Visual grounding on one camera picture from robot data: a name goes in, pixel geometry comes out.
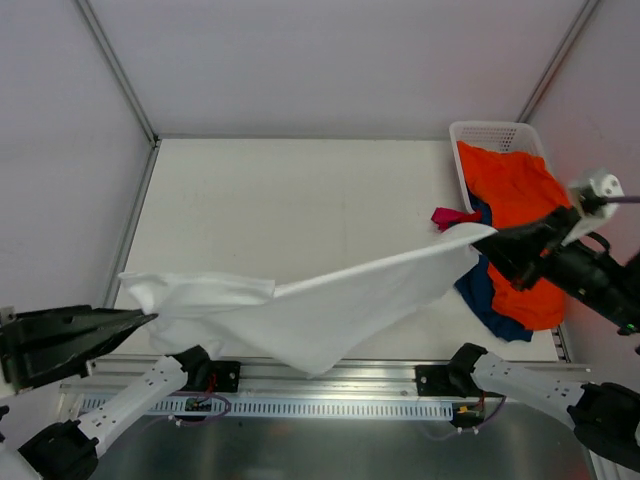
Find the white t shirt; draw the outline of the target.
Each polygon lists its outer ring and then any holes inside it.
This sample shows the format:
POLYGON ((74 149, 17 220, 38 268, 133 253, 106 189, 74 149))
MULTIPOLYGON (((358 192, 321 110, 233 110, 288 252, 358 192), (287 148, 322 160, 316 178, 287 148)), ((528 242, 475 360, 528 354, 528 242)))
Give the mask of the white t shirt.
POLYGON ((440 299, 478 262, 473 243, 495 234, 456 225, 427 247, 304 281, 223 273, 122 273, 124 292, 152 321, 150 346, 164 355, 201 347, 218 357, 242 343, 311 376, 352 348, 440 299))

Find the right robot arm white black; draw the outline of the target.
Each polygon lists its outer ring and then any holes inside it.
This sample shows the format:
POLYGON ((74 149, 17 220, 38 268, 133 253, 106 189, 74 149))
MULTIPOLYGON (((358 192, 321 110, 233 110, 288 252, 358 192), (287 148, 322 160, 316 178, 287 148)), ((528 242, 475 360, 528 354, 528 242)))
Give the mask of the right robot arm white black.
MULTIPOLYGON (((595 251, 569 240, 580 215, 558 207, 523 226, 500 229, 475 248, 518 291, 544 279, 613 323, 619 334, 639 331, 639 259, 618 264, 600 235, 595 251)), ((639 469, 639 395, 622 385, 554 379, 466 343, 447 365, 449 387, 466 397, 482 390, 511 397, 567 426, 595 454, 639 469)))

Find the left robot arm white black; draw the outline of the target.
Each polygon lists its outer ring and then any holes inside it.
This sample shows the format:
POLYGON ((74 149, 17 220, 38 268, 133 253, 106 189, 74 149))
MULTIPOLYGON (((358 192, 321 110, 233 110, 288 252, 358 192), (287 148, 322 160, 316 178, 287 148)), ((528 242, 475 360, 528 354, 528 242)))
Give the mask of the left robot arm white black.
MULTIPOLYGON (((86 378, 93 360, 154 320, 142 310, 75 305, 1 310, 1 375, 16 395, 68 377, 86 378)), ((20 448, 1 447, 4 479, 87 479, 113 443, 152 406, 182 389, 202 390, 210 357, 200 346, 161 357, 144 375, 76 420, 55 422, 20 448)))

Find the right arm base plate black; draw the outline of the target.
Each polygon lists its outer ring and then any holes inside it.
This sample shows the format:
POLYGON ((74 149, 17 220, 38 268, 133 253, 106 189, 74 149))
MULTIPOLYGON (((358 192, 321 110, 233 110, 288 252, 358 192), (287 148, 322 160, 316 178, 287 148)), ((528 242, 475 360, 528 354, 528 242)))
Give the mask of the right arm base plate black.
POLYGON ((457 390, 449 379, 445 365, 416 365, 414 377, 419 397, 456 396, 457 390))

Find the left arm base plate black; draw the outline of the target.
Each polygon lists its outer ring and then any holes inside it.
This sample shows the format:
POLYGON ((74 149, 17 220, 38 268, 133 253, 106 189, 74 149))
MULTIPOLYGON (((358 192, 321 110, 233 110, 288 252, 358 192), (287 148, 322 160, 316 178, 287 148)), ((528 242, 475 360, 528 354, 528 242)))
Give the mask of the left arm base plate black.
POLYGON ((195 377, 196 390, 207 393, 237 393, 241 366, 239 361, 205 361, 195 377))

